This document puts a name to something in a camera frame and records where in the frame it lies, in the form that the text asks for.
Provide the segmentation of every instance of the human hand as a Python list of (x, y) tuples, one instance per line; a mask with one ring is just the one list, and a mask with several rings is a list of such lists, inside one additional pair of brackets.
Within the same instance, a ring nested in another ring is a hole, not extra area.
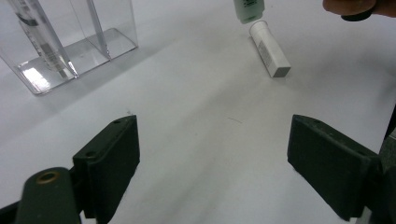
[(344, 16), (356, 15), (374, 6), (374, 14), (396, 18), (396, 0), (323, 0), (324, 9)]

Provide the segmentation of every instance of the screw hole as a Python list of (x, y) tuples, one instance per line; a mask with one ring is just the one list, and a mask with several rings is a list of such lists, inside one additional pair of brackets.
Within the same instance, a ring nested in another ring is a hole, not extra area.
[(54, 180), (56, 180), (59, 176), (58, 172), (49, 171), (44, 173), (43, 175), (37, 178), (37, 184), (48, 184)]
[(93, 157), (96, 156), (96, 152), (89, 151), (89, 152), (85, 153), (85, 156), (88, 157), (88, 158), (93, 158)]

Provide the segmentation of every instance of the white table surface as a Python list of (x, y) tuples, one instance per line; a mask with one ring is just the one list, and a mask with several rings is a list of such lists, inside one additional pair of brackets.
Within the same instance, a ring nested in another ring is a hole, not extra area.
[(286, 78), (269, 77), (232, 0), (134, 0), (139, 49), (45, 96), (3, 66), (0, 206), (136, 114), (141, 163), (112, 223), (345, 223), (287, 163), (291, 116), (378, 152), (396, 102), (396, 20), (342, 21), (319, 0), (265, 6)]

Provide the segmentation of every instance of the clear plastic container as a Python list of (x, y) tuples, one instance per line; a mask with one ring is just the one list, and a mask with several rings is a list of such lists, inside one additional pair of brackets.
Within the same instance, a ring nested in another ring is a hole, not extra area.
[(136, 48), (131, 0), (0, 0), (0, 56), (34, 94)]

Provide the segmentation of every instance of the transparent acrylic box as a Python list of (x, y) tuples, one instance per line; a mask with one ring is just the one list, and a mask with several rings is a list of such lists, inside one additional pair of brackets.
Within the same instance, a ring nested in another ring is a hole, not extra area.
[(0, 57), (43, 94), (137, 48), (131, 0), (0, 0)]

